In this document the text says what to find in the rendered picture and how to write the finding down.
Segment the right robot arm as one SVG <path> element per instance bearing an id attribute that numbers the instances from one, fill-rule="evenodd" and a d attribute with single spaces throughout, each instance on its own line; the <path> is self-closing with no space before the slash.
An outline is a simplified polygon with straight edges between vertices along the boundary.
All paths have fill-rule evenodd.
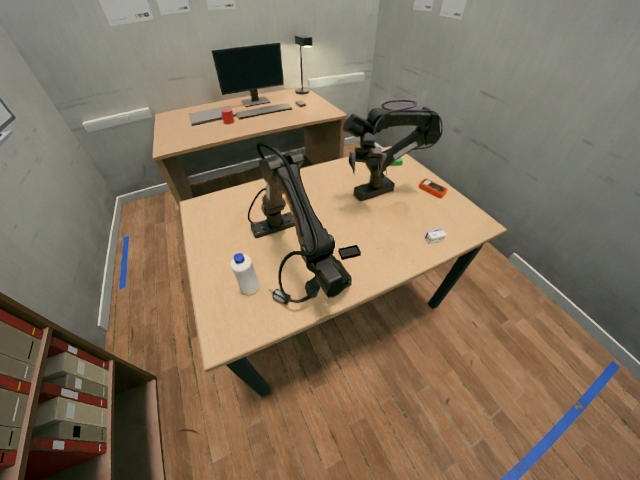
<path id="1" fill-rule="evenodd" d="M 334 267 L 334 261 L 330 257 L 334 254 L 335 239 L 331 234 L 328 234 L 326 228 L 323 228 L 303 186 L 300 174 L 300 167 L 304 162 L 302 154 L 300 152 L 289 154 L 288 152 L 283 155 L 288 163 L 288 166 L 285 167 L 279 155 L 259 160 L 260 171 L 266 182 L 261 211 L 268 222 L 265 219 L 252 223 L 251 230 L 254 236 L 259 236 L 295 224 L 300 250 L 305 255 L 301 255 L 301 257 L 306 263 L 307 269 L 315 274 L 316 281 L 326 296 L 328 298 L 335 297 L 345 288 L 342 276 Z M 290 155 L 294 159 L 294 164 Z M 281 214 L 286 206 L 283 194 L 291 211 L 285 214 Z M 314 239 L 310 222 L 312 222 L 318 238 L 318 251 L 313 256 Z"/>

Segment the small white and blue box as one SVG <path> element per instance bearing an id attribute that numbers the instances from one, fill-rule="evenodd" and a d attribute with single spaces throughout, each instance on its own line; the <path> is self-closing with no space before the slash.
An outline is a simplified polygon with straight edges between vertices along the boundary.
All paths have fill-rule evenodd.
<path id="1" fill-rule="evenodd" d="M 427 232 L 425 239 L 429 244 L 443 241 L 446 233 L 440 228 L 437 230 Z"/>

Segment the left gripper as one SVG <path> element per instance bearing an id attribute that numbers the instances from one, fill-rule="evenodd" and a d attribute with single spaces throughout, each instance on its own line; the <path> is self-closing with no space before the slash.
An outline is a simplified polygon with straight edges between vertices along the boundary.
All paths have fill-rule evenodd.
<path id="1" fill-rule="evenodd" d="M 352 168 L 353 174 L 355 175 L 355 161 L 356 162 L 361 162 L 361 163 L 366 163 L 367 159 L 371 159 L 371 160 L 379 160 L 379 163 L 378 163 L 378 174 L 380 176 L 381 175 L 381 171 L 382 171 L 382 167 L 383 167 L 384 162 L 385 162 L 385 160 L 387 158 L 387 153 L 382 153 L 382 149 L 381 148 L 376 148 L 376 146 L 374 146 L 374 144 L 373 145 L 368 145 L 368 144 L 363 143 L 363 139 L 364 139 L 364 136 L 360 139 L 360 146 L 356 146 L 355 147 L 356 151 L 355 152 L 350 152 L 350 154 L 349 154 L 348 163 L 349 163 L 350 167 Z M 370 156 L 375 156 L 375 157 L 370 157 Z M 380 159 L 379 159 L 379 157 L 380 157 Z M 382 161 L 382 163 L 381 163 L 381 161 Z M 353 164 L 354 164 L 354 166 L 353 166 Z"/>

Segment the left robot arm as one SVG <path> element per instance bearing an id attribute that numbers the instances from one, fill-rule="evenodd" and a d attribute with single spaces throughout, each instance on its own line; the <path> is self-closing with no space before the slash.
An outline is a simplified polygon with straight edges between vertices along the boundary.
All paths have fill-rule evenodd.
<path id="1" fill-rule="evenodd" d="M 360 139 L 364 136 L 363 143 L 373 145 L 373 143 L 376 142 L 376 135 L 373 134 L 374 125 L 381 116 L 389 111 L 391 110 L 374 108 L 369 112 L 367 120 L 353 113 L 345 121 L 343 131 L 356 138 L 360 137 Z M 429 122 L 429 119 L 432 119 L 432 122 Z M 431 111 L 396 111 L 389 113 L 379 121 L 376 132 L 380 133 L 381 130 L 388 129 L 388 127 L 393 126 L 417 127 L 406 138 L 382 152 L 387 153 L 388 157 L 384 162 L 380 177 L 378 176 L 379 160 L 367 159 L 365 165 L 373 176 L 370 174 L 370 183 L 354 187 L 354 190 L 360 196 L 365 196 L 395 186 L 395 183 L 392 180 L 385 177 L 383 172 L 386 171 L 386 168 L 410 151 L 421 147 L 424 144 L 426 146 L 428 144 L 433 144 L 440 137 L 439 116 Z"/>

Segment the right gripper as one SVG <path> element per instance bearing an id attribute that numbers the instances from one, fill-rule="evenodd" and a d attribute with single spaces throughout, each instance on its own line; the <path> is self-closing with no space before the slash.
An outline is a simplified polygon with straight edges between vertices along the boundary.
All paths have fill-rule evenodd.
<path id="1" fill-rule="evenodd" d="M 344 283 L 347 283 L 352 277 L 349 274 L 349 272 L 345 269 L 345 267 L 343 266 L 343 264 L 341 263 L 341 261 L 339 259 L 336 259 L 336 257 L 334 255 L 330 256 L 331 259 L 334 261 L 334 267 L 337 269 L 337 271 L 340 273 L 340 275 L 342 276 L 342 280 Z M 345 284 L 346 286 L 349 286 L 351 284 L 351 280 Z M 345 286 L 345 287 L 346 287 Z M 313 293 L 320 288 L 319 284 L 316 281 L 316 276 L 314 276 L 312 279 L 308 280 L 306 285 L 305 285 L 305 290 L 309 296 L 309 298 L 312 297 Z"/>

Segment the white bottle with blue cap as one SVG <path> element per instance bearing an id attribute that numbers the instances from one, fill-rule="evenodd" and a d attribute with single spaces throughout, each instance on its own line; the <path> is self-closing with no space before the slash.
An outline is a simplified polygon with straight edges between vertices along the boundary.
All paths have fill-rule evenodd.
<path id="1" fill-rule="evenodd" d="M 230 267 L 242 292 L 246 295 L 255 294 L 260 288 L 260 283 L 251 258 L 248 255 L 237 253 L 233 259 L 231 260 Z"/>

